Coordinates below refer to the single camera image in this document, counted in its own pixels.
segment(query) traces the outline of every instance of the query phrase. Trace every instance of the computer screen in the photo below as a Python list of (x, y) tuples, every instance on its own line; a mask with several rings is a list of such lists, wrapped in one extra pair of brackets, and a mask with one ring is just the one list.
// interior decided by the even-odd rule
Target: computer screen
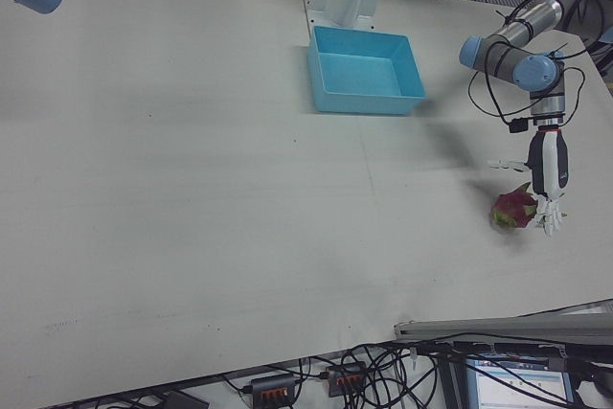
[[(547, 392), (572, 401), (572, 389), (566, 373), (549, 371), (543, 362), (497, 361), (523, 379)], [(496, 366), (486, 359), (468, 360), (467, 364), (494, 375), (520, 390), (539, 395), (546, 399), (555, 399), (527, 385), (517, 377)], [(554, 408), (553, 404), (539, 401), (508, 388), (495, 380), (468, 369), (467, 371), (468, 407), (470, 409), (545, 409)]]

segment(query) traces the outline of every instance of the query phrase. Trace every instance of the blue plastic bin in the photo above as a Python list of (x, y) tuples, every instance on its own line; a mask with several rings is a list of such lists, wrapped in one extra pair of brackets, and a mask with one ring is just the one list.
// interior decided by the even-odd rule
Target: blue plastic bin
[(404, 35), (316, 26), (308, 66), (322, 112), (404, 115), (425, 98)]

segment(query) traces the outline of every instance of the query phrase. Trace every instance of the white tabletop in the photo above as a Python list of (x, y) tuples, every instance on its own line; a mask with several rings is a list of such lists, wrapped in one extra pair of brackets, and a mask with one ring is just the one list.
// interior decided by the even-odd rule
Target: white tabletop
[(0, 406), (611, 297), (613, 102), (587, 57), (563, 231), (488, 225), (529, 176), (486, 161), (525, 159), (533, 135), (466, 97), (457, 54), (494, 10), (379, 0), (429, 100), (367, 117), (315, 112), (302, 0), (0, 0)]

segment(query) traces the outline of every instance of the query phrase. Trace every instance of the metal frame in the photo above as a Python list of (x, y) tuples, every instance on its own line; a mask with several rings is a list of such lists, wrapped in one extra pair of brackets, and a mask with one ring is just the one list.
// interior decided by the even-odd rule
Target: metal frame
[(582, 345), (613, 345), (613, 314), (586, 313), (558, 316), (522, 316), (515, 318), (489, 318), (482, 320), (433, 321), (400, 323), (394, 326), (396, 338), (402, 342), (431, 340), (451, 334), (463, 334), (466, 342), (493, 344), (516, 342), (479, 333), (515, 337), (531, 337), (535, 342), (559, 341)]

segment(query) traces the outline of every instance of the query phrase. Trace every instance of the pink fruit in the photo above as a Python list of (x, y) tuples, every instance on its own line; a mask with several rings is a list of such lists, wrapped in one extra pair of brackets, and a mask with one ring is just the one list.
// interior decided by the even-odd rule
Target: pink fruit
[(537, 201), (528, 193), (530, 182), (498, 196), (491, 207), (491, 221), (503, 229), (525, 228), (536, 214)]

